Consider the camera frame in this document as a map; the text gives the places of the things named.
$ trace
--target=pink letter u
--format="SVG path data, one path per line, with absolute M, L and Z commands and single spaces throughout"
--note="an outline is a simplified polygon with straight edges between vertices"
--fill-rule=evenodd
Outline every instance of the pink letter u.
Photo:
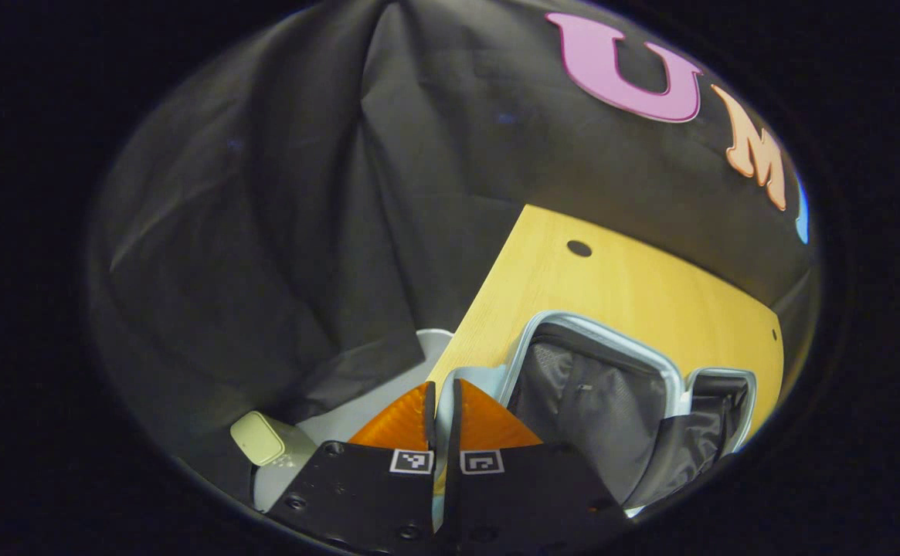
M 659 122 L 689 122 L 700 112 L 700 68 L 678 54 L 646 42 L 666 66 L 666 90 L 652 93 L 634 86 L 618 70 L 618 39 L 625 35 L 600 22 L 577 15 L 548 14 L 559 26 L 566 73 L 594 97 L 611 106 Z

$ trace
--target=wrinkled black fabric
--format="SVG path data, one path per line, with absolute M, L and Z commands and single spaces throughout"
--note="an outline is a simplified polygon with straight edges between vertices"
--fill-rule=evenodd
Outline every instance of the wrinkled black fabric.
M 456 330 L 527 203 L 766 305 L 796 285 L 813 247 L 793 224 L 795 171 L 781 212 L 728 165 L 724 80 L 705 68 L 686 124 L 615 109 L 566 75 L 551 11 L 625 32 L 620 72 L 665 88 L 643 42 L 669 45 L 588 4 L 327 2 L 140 124 L 90 216 L 90 325 L 154 439 L 245 500 L 246 460 L 216 440 L 228 426 L 250 409 L 318 415 L 420 361 L 414 331 Z
M 690 415 L 663 419 L 648 468 L 625 507 L 647 506 L 706 472 L 737 432 L 749 387 L 743 379 L 700 377 Z
M 579 448 L 622 503 L 651 458 L 665 384 L 654 369 L 613 366 L 602 354 L 571 351 L 554 340 L 528 349 L 509 409 L 545 442 Z

